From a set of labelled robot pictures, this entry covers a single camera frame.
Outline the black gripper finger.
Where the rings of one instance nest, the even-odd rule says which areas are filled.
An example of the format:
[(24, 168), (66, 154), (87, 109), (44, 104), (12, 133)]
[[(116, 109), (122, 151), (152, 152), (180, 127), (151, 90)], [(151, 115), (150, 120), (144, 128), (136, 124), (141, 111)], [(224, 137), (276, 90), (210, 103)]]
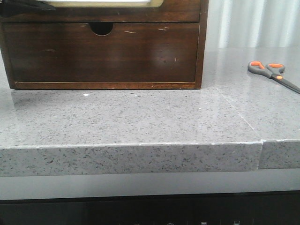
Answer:
[(46, 11), (55, 11), (56, 8), (52, 5), (47, 3), (38, 1), (38, 0), (30, 0), (30, 7), (37, 9), (37, 10), (46, 10)]

